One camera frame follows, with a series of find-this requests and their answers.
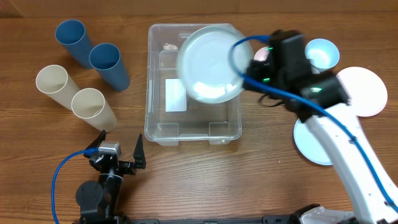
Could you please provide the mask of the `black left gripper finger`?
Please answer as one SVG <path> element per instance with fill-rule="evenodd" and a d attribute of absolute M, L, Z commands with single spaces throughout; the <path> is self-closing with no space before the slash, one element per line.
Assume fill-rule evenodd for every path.
<path fill-rule="evenodd" d="M 100 146 L 101 142 L 104 141 L 105 139 L 106 139 L 106 131 L 102 130 L 102 132 L 100 132 L 98 137 L 92 143 L 90 143 L 86 147 L 86 149 L 98 148 Z"/>
<path fill-rule="evenodd" d="M 146 168 L 146 158 L 144 154 L 144 145 L 142 134 L 139 135 L 137 143 L 133 153 L 134 158 L 134 168 L 135 169 L 145 169 Z"/>

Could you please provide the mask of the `pink bowl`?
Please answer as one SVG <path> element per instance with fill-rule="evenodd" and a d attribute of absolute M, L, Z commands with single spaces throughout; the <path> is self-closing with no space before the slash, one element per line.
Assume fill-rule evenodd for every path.
<path fill-rule="evenodd" d="M 269 54 L 269 48 L 268 47 L 263 47 L 259 49 L 255 55 L 254 55 L 254 60 L 258 62 L 263 62 L 267 60 Z"/>

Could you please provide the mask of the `cream cup front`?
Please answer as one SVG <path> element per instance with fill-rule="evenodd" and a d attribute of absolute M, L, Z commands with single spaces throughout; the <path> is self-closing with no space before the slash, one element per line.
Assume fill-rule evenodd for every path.
<path fill-rule="evenodd" d="M 102 92 L 95 88 L 80 90 L 72 99 L 73 113 L 99 131 L 112 131 L 117 118 Z"/>

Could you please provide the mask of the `light blue bowl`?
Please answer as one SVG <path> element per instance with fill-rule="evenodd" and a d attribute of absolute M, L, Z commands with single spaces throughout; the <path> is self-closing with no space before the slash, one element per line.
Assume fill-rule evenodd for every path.
<path fill-rule="evenodd" d="M 313 39 L 305 47 L 306 58 L 314 69 L 319 72 L 329 70 L 340 61 L 340 51 L 327 39 Z"/>

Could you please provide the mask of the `grey-green plate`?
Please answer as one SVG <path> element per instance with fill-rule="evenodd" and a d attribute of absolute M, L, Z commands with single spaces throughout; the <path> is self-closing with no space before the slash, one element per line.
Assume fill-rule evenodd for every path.
<path fill-rule="evenodd" d="M 191 98 L 217 104 L 243 91 L 243 78 L 229 59 L 232 46 L 243 38 L 230 24 L 206 26 L 188 37 L 178 52 L 177 75 Z"/>

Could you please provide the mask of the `light blue plate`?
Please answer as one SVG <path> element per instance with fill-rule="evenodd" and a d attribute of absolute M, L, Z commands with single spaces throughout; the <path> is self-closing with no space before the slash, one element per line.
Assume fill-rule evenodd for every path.
<path fill-rule="evenodd" d="M 309 161 L 322 166 L 333 165 L 324 148 L 299 119 L 294 126 L 293 138 L 297 149 Z"/>

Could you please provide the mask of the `pink plate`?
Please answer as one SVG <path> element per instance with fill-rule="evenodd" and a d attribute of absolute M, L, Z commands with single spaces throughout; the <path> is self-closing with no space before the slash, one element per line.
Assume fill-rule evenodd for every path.
<path fill-rule="evenodd" d="M 336 76 L 347 92 L 356 116 L 374 116 L 386 106 L 386 86 L 374 72 L 363 67 L 348 67 Z"/>

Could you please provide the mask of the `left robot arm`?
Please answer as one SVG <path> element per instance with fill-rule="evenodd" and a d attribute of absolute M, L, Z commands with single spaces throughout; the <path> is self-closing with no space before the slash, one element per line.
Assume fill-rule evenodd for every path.
<path fill-rule="evenodd" d="M 116 141 L 106 140 L 106 131 L 87 147 L 94 150 L 83 155 L 90 166 L 99 172 L 97 181 L 82 183 L 76 191 L 76 202 L 80 206 L 80 223 L 127 224 L 129 218 L 116 213 L 119 192 L 125 175 L 135 175 L 138 169 L 146 168 L 142 135 L 139 135 L 132 153 L 133 161 L 121 160 L 121 146 Z"/>

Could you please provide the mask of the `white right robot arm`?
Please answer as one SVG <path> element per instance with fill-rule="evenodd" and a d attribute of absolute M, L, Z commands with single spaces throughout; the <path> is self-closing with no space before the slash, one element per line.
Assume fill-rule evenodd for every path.
<path fill-rule="evenodd" d="M 242 77 L 246 89 L 281 99 L 320 142 L 351 199 L 358 223 L 397 223 L 397 186 L 333 72 L 314 74 L 308 60 L 252 60 Z"/>

